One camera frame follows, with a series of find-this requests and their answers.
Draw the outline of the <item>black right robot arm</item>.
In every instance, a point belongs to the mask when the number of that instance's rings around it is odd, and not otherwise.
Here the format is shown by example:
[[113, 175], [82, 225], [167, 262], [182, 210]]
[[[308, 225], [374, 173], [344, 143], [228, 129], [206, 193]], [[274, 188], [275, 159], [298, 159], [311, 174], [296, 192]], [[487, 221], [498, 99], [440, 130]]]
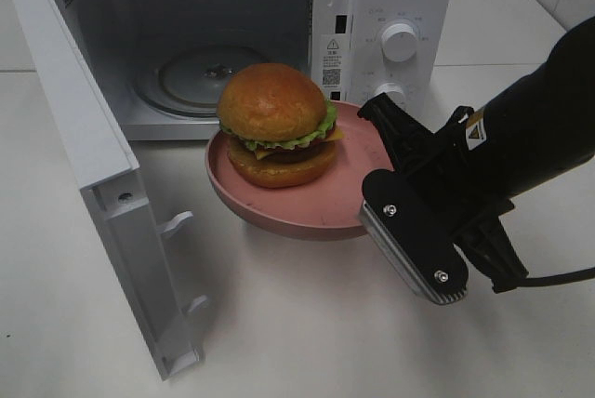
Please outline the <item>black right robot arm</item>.
[[590, 268], [532, 277], [501, 223], [513, 198], [594, 155], [594, 23], [568, 31], [534, 72], [480, 109], [460, 106], [430, 131], [386, 94], [358, 112], [391, 169], [363, 180], [361, 221], [418, 296], [461, 300], [469, 269], [496, 293], [590, 280]]

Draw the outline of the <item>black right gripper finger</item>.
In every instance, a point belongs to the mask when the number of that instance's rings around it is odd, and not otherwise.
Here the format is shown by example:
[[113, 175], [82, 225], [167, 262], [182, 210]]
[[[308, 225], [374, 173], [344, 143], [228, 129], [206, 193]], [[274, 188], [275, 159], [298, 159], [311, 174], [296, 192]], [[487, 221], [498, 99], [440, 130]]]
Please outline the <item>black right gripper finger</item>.
[[377, 130], [395, 170], [419, 170], [444, 149], [437, 133], [430, 132], [386, 93], [368, 100], [357, 116]]
[[491, 280], [495, 293], [516, 289], [528, 276], [499, 218], [491, 217], [466, 229], [464, 253]]

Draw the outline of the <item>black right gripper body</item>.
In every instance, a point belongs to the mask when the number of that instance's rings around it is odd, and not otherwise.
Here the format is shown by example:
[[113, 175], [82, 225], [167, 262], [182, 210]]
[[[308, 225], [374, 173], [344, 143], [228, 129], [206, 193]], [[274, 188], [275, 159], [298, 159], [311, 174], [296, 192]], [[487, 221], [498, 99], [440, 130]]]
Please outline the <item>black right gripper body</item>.
[[399, 170], [463, 252], [466, 229], [514, 208], [496, 188], [494, 177], [472, 166], [466, 136], [478, 115], [470, 107], [456, 108], [436, 132], [444, 143], [443, 151], [419, 170]]

